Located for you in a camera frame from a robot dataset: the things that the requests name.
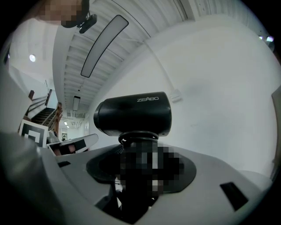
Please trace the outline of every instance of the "light fixture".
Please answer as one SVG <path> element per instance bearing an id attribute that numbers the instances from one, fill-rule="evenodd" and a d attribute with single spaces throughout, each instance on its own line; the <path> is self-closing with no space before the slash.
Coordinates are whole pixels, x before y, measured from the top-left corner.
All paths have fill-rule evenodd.
<path id="1" fill-rule="evenodd" d="M 78 110 L 79 103 L 80 103 L 80 97 L 74 96 L 74 99 L 73 99 L 73 111 L 77 111 Z"/>
<path id="2" fill-rule="evenodd" d="M 117 37 L 117 35 L 127 27 L 129 22 L 122 16 L 115 16 L 110 23 L 101 32 L 94 45 L 92 46 L 81 71 L 81 75 L 90 77 L 98 60 L 110 45 L 110 43 Z"/>
<path id="3" fill-rule="evenodd" d="M 273 42 L 273 40 L 274 40 L 274 38 L 273 38 L 273 37 L 271 37 L 271 36 L 268 36 L 268 37 L 267 37 L 267 41 L 269 41 L 269 42 Z"/>
<path id="4" fill-rule="evenodd" d="M 29 56 L 29 59 L 30 59 L 30 61 L 32 61 L 32 62 L 35 62 L 35 61 L 36 61 L 36 57 L 35 57 L 35 55 L 33 55 L 33 54 L 31 54 L 31 55 Z"/>

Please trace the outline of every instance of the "staircase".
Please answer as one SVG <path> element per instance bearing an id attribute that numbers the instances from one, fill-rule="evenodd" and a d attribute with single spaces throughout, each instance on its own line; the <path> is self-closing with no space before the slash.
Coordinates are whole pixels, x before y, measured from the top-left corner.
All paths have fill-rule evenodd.
<path id="1" fill-rule="evenodd" d="M 55 122 L 55 110 L 51 108 L 45 108 L 40 113 L 38 113 L 36 116 L 34 116 L 31 119 L 31 122 L 44 125 L 49 127 L 49 130 L 52 128 L 54 122 Z"/>

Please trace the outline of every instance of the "ceiling light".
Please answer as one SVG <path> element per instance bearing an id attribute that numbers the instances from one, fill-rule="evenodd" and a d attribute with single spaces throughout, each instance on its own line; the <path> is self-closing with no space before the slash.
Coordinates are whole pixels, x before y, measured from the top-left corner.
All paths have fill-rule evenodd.
<path id="1" fill-rule="evenodd" d="M 273 38 L 273 37 L 271 37 L 271 36 L 267 37 L 267 41 L 269 41 L 269 42 L 273 42 L 273 40 L 274 40 L 274 38 Z"/>
<path id="2" fill-rule="evenodd" d="M 85 63 L 83 65 L 81 75 L 90 77 L 101 55 L 117 37 L 117 35 L 127 27 L 129 22 L 122 16 L 115 16 L 110 23 L 104 28 L 96 42 L 92 46 Z"/>
<path id="3" fill-rule="evenodd" d="M 73 99 L 73 111 L 77 111 L 78 110 L 79 102 L 80 102 L 80 97 L 74 96 L 74 99 Z"/>
<path id="4" fill-rule="evenodd" d="M 36 57 L 35 57 L 35 55 L 33 55 L 33 54 L 31 54 L 31 55 L 29 56 L 29 59 L 30 59 L 30 61 L 32 61 L 32 62 L 35 62 L 35 61 L 36 61 Z"/>

